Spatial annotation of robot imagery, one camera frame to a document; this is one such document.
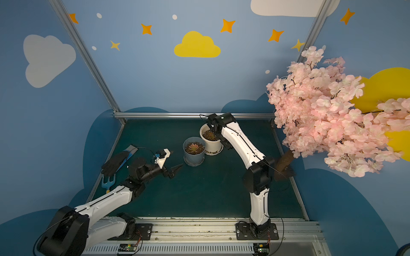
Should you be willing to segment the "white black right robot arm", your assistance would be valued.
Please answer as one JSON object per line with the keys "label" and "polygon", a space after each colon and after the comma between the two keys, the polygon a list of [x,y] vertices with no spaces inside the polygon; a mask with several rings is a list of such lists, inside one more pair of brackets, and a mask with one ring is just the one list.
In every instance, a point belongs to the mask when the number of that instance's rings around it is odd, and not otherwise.
{"label": "white black right robot arm", "polygon": [[255,235],[268,231],[271,223],[268,196],[274,178],[275,159],[265,156],[253,145],[232,114],[211,114],[206,117],[206,122],[223,146],[235,149],[245,165],[242,180],[250,193],[250,229]]}

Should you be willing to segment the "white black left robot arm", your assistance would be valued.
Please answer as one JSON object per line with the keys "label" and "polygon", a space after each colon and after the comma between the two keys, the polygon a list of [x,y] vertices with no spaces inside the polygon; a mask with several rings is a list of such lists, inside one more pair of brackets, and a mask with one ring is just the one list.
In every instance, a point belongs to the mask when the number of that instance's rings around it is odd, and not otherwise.
{"label": "white black left robot arm", "polygon": [[174,178],[183,165],[167,168],[164,165],[167,158],[168,156],[164,156],[151,164],[139,157],[128,166],[127,179],[109,193],[75,208],[65,206],[59,209],[49,227],[35,242],[33,253],[44,256],[80,256],[88,248],[123,236],[127,231],[134,237],[134,218],[108,219],[106,216],[138,198],[144,191],[145,184],[157,175]]}

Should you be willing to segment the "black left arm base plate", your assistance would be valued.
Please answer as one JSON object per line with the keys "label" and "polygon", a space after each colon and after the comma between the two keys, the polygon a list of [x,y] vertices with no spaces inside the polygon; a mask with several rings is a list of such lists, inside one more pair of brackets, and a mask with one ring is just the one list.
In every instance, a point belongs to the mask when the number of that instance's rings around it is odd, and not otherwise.
{"label": "black left arm base plate", "polygon": [[152,233],[152,224],[128,223],[124,233],[117,237],[108,239],[109,241],[149,241]]}

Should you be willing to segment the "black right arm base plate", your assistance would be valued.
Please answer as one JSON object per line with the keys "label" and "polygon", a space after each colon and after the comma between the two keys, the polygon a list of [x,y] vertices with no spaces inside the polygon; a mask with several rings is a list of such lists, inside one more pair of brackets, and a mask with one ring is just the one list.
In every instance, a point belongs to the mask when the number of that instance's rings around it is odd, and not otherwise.
{"label": "black right arm base plate", "polygon": [[239,221],[235,225],[237,240],[279,240],[279,232],[275,224],[268,221],[262,225]]}

